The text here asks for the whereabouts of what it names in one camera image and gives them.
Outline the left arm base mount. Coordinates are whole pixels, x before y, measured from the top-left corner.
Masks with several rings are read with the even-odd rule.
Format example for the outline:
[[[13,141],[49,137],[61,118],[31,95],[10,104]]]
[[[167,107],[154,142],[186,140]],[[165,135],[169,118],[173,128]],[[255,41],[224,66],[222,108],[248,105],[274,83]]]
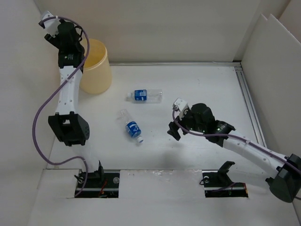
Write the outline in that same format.
[[[74,192],[75,198],[118,198],[120,170],[104,170],[101,162],[98,163],[98,170],[86,173],[80,171],[74,176],[77,180]]]

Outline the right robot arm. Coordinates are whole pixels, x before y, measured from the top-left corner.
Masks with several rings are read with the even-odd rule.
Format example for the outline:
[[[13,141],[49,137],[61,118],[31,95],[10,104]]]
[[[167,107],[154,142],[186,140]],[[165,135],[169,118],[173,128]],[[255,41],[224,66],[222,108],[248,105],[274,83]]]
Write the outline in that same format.
[[[178,98],[173,103],[172,122],[169,123],[168,134],[180,140],[178,130],[183,134],[204,137],[209,142],[233,151],[249,160],[268,177],[263,187],[267,187],[278,199],[292,203],[301,189],[301,158],[295,154],[286,156],[276,153],[239,134],[235,127],[215,119],[211,109],[203,103],[188,103]]]

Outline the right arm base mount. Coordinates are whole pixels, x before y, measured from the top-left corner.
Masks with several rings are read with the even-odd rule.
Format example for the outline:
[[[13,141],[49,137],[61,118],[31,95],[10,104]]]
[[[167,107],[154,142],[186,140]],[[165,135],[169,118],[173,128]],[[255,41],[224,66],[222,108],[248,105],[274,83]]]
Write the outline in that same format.
[[[204,187],[206,198],[248,198],[245,183],[233,182],[228,172],[235,162],[226,161],[219,169],[206,169],[202,171],[200,186]]]

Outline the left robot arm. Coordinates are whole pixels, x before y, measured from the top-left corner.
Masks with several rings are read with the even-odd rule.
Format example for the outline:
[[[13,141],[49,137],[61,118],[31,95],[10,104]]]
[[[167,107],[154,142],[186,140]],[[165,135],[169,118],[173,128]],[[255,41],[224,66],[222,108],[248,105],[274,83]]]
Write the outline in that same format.
[[[44,22],[45,40],[58,49],[60,84],[58,105],[48,123],[57,140],[66,146],[84,146],[90,136],[89,124],[78,113],[79,83],[83,75],[85,49],[79,28],[64,19]]]

